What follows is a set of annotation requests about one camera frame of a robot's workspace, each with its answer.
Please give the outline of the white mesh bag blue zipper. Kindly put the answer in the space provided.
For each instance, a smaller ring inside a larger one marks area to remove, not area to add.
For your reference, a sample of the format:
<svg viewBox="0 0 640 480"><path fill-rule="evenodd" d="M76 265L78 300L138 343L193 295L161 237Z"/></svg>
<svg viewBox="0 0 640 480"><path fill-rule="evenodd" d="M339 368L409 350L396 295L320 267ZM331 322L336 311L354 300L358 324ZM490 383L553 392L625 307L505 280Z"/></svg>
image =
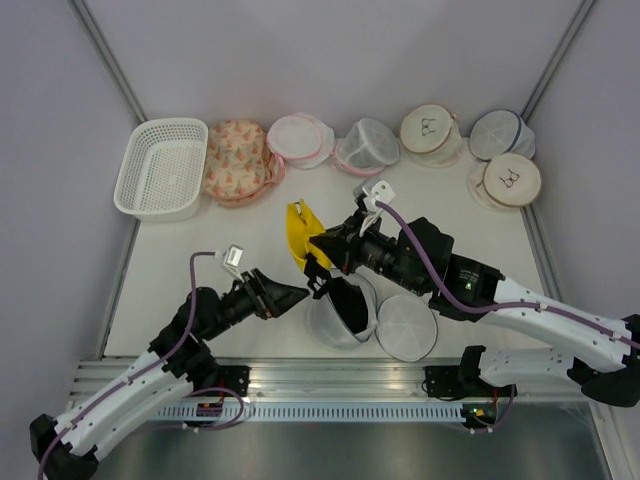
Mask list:
<svg viewBox="0 0 640 480"><path fill-rule="evenodd" d="M365 277L343 277L359 286L369 311L369 325L363 333L352 334L339 317L329 297L313 300L307 313L310 333L325 346L339 351L354 351L377 341L389 356L403 362L417 362L427 357L438 340L435 313L412 294L396 294L380 300L374 285Z"/></svg>

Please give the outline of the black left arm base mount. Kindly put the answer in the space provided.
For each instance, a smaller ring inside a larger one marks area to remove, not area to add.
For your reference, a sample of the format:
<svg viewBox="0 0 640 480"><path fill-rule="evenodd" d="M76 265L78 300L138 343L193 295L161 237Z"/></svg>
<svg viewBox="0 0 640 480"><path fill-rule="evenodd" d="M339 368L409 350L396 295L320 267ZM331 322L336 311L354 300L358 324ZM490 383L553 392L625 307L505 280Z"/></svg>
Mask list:
<svg viewBox="0 0 640 480"><path fill-rule="evenodd" d="M248 365L220 364L209 354L199 360L188 372L188 379L193 385L193 396L213 396L224 398L231 391L241 397L248 392L251 368Z"/></svg>

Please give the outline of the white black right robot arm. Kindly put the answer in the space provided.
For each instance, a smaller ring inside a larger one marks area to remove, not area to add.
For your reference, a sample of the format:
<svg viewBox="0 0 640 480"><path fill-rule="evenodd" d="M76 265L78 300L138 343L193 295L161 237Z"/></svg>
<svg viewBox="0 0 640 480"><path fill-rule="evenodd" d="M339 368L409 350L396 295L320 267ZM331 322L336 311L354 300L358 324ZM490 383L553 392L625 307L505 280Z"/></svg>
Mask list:
<svg viewBox="0 0 640 480"><path fill-rule="evenodd" d="M608 319L567 306L518 284L500 270L454 253L453 238L425 218L400 220L395 238L369 228L356 212L313 234L309 244L344 274L366 267L429 297L440 316L516 331L542 342L525 350L472 345L458 364L427 370L427 394L460 400L524 384L576 386L587 398L616 407L639 402L639 317Z"/></svg>

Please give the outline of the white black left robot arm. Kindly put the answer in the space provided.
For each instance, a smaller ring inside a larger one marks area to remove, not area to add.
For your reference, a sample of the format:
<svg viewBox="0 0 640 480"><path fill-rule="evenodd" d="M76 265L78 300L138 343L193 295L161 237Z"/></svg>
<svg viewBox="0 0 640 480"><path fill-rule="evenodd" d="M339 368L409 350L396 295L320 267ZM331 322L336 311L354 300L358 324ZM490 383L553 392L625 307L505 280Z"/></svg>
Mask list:
<svg viewBox="0 0 640 480"><path fill-rule="evenodd" d="M242 273L224 295L194 286L172 321L124 372L72 411L31 422L38 478L89 479L109 451L162 406L191 395L234 395L220 380L208 341L248 317L277 318L308 295L257 269Z"/></svg>

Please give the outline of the yellow bra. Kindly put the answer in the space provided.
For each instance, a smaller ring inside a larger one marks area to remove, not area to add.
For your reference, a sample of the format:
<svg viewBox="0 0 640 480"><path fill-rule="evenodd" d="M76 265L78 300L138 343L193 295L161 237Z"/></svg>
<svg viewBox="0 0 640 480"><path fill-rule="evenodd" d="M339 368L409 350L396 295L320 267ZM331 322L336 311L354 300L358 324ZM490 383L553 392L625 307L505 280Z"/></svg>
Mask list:
<svg viewBox="0 0 640 480"><path fill-rule="evenodd" d="M324 269L331 269L330 259L310 242L326 229L302 199L287 205L285 232L289 251L301 271L305 270L308 254Z"/></svg>

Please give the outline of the black bra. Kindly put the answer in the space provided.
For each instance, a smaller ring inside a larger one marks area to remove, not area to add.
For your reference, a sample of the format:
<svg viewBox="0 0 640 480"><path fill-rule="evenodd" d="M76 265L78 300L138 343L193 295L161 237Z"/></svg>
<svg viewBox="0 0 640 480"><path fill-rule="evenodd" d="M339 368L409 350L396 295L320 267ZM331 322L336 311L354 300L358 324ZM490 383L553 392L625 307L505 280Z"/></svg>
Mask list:
<svg viewBox="0 0 640 480"><path fill-rule="evenodd" d="M328 296L347 329L352 334L363 333L369 325L369 311L362 289L343 277L332 276L311 253L305 260L303 273L308 278L307 286L313 292L313 299Z"/></svg>

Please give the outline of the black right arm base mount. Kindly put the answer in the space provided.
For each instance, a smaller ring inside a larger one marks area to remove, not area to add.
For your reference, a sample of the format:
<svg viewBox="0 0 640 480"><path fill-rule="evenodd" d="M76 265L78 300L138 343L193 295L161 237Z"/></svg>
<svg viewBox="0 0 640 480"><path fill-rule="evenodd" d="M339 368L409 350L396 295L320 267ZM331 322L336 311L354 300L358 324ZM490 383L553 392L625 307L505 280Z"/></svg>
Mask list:
<svg viewBox="0 0 640 480"><path fill-rule="evenodd" d="M484 346L467 347L457 365L424 368L423 387L429 398L459 401L465 398L491 398L494 388L480 379L480 360Z"/></svg>

